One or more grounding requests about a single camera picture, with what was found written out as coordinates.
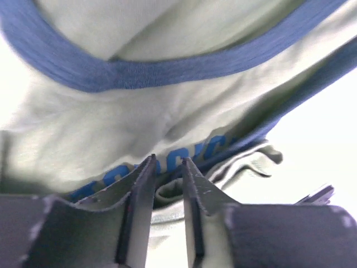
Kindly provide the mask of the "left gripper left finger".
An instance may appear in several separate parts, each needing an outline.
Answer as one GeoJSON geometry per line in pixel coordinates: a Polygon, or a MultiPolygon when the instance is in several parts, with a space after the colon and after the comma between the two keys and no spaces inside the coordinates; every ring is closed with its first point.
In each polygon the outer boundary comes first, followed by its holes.
{"type": "Polygon", "coordinates": [[[42,267],[144,266],[155,191],[156,157],[96,194],[56,200],[43,227],[42,267]]]}

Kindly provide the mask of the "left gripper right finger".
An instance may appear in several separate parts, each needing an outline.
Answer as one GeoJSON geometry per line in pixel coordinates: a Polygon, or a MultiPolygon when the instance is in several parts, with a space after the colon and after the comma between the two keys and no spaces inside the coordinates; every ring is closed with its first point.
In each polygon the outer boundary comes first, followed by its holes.
{"type": "Polygon", "coordinates": [[[182,176],[188,267],[239,267],[231,222],[239,204],[190,158],[182,162],[182,176]]]}

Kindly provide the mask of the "olive green graphic tank top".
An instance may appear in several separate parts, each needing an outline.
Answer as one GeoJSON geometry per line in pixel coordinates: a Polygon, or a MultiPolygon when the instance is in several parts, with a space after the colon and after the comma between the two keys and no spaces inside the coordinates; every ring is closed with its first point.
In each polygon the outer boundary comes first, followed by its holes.
{"type": "Polygon", "coordinates": [[[239,204],[239,267],[355,267],[333,187],[262,202],[267,133],[355,67],[355,1],[2,1],[1,266],[42,267],[56,200],[155,155],[142,267],[188,267],[185,158],[239,204]]]}

